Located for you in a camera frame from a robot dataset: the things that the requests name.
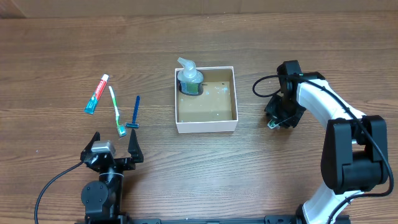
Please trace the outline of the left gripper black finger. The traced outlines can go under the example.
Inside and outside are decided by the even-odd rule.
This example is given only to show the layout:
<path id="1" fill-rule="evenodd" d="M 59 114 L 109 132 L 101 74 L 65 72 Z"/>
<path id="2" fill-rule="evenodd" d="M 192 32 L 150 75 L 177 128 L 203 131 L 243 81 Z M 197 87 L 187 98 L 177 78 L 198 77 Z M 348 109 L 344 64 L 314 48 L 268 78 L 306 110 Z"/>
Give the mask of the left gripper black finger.
<path id="1" fill-rule="evenodd" d="M 82 153 L 90 152 L 94 142 L 99 141 L 99 140 L 100 140 L 100 133 L 97 131 L 97 132 L 95 132 L 94 136 L 92 137 L 90 142 L 87 144 L 87 146 L 83 149 Z"/>
<path id="2" fill-rule="evenodd" d="M 139 146 L 136 131 L 134 129 L 131 130 L 127 151 L 130 153 L 134 162 L 144 162 L 144 156 Z"/>

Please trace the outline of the green soap bar package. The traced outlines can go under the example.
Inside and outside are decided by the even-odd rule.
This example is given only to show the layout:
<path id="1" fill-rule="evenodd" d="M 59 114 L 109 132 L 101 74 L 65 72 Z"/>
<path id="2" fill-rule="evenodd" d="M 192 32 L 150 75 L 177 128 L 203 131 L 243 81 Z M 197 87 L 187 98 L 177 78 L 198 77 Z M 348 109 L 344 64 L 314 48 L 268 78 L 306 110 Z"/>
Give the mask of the green soap bar package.
<path id="1" fill-rule="evenodd" d="M 275 120 L 270 120 L 267 124 L 270 129 L 279 128 L 279 124 Z"/>

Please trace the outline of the blue disposable razor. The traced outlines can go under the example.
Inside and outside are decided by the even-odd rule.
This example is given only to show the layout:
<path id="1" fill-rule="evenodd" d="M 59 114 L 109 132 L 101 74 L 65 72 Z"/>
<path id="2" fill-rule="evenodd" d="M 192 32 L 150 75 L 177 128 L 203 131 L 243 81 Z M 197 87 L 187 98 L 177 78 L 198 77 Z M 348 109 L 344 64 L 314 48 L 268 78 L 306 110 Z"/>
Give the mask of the blue disposable razor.
<path id="1" fill-rule="evenodd" d="M 132 129 L 139 128 L 139 124 L 136 123 L 136 119 L 137 119 L 137 113 L 139 110 L 140 100 L 141 100 L 141 97 L 139 95 L 137 95 L 135 105 L 134 105 L 134 111 L 133 111 L 133 115 L 132 115 L 132 121 L 130 123 L 125 123 L 125 127 L 132 128 Z"/>

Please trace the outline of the clear soap pump bottle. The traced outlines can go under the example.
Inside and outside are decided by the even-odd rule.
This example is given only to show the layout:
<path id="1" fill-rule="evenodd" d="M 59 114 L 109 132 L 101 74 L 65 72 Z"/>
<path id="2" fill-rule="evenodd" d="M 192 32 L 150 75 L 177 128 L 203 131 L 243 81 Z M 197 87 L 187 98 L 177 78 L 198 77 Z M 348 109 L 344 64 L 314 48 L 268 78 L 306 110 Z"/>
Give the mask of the clear soap pump bottle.
<path id="1" fill-rule="evenodd" d="M 180 84 L 180 91 L 185 95 L 199 96 L 203 93 L 204 77 L 197 70 L 196 64 L 192 60 L 179 57 L 177 62 L 183 67 L 177 74 Z"/>

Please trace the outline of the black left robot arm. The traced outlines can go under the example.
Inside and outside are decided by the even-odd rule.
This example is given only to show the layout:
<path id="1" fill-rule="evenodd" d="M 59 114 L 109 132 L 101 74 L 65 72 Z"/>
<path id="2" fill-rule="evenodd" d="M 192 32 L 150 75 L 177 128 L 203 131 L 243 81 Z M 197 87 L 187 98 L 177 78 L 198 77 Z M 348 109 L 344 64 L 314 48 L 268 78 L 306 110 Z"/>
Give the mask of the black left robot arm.
<path id="1" fill-rule="evenodd" d="M 121 211 L 124 172 L 144 162 L 135 130 L 131 131 L 127 149 L 129 157 L 116 158 L 111 141 L 101 141 L 94 134 L 81 152 L 80 160 L 99 173 L 98 180 L 84 186 L 81 201 L 85 206 L 85 223 L 132 223 L 128 213 Z"/>

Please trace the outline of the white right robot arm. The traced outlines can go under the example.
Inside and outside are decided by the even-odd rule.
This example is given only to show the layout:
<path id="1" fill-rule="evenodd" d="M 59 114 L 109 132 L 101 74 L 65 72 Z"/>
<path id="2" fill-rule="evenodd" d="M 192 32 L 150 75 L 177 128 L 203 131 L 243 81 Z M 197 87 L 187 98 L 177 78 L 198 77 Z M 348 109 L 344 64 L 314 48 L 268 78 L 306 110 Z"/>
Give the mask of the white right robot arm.
<path id="1" fill-rule="evenodd" d="M 323 181 L 294 215 L 268 215 L 265 223 L 350 223 L 341 212 L 354 199 L 385 197 L 394 188 L 385 120 L 350 106 L 323 75 L 303 73 L 296 60 L 279 65 L 275 77 L 280 88 L 264 109 L 268 127 L 294 128 L 305 111 L 311 112 L 326 131 Z"/>

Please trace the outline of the green white toothbrush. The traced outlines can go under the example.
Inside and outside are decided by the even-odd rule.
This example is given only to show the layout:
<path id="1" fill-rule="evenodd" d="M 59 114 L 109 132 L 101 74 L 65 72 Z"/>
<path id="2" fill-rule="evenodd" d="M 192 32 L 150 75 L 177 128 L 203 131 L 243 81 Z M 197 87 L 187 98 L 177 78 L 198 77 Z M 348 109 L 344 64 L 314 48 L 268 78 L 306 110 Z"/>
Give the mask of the green white toothbrush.
<path id="1" fill-rule="evenodd" d="M 114 90 L 113 90 L 112 86 L 109 86 L 109 92 L 111 94 L 111 99 L 113 101 L 113 106 L 114 106 L 116 128 L 118 130 L 119 137 L 122 138 L 127 134 L 127 132 L 126 132 L 126 128 L 119 121 L 120 114 L 119 114 L 119 110 L 118 110 L 118 106 L 117 106 L 117 102 L 116 102 L 116 96 L 114 94 Z"/>

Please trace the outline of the red white toothpaste tube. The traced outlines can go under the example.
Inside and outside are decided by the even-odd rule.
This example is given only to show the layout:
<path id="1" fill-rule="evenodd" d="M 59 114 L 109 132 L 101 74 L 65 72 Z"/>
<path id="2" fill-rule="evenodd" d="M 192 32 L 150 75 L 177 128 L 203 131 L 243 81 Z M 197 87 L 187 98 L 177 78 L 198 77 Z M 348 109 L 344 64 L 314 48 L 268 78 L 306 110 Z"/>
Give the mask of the red white toothpaste tube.
<path id="1" fill-rule="evenodd" d="M 94 114 L 96 106 L 97 106 L 97 104 L 101 98 L 101 95 L 108 83 L 108 79 L 109 79 L 109 75 L 107 75 L 107 74 L 104 74 L 101 77 L 101 80 L 100 80 L 98 86 L 96 87 L 93 95 L 91 96 L 89 102 L 87 103 L 87 105 L 84 109 L 85 113 Z"/>

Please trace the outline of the white cardboard box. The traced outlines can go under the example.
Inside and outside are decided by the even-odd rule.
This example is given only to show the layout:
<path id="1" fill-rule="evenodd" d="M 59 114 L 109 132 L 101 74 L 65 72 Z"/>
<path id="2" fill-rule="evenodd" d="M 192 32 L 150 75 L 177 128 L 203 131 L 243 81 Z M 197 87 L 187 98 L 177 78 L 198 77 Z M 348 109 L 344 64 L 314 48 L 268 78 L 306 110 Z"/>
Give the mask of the white cardboard box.
<path id="1" fill-rule="evenodd" d="M 175 79 L 175 124 L 180 134 L 233 132 L 238 118 L 233 67 L 198 67 L 203 93 L 184 95 Z"/>

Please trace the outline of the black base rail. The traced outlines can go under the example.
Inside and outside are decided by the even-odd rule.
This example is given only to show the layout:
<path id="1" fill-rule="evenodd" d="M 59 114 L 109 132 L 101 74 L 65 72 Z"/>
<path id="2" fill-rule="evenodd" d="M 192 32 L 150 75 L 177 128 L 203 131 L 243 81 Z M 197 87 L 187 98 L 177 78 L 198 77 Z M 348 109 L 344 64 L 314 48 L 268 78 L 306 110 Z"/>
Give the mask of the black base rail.
<path id="1" fill-rule="evenodd" d="M 185 220 L 161 220 L 133 219 L 133 224 L 294 224 L 305 223 L 296 215 L 266 215 L 264 218 L 221 218 L 221 219 L 185 219 Z"/>

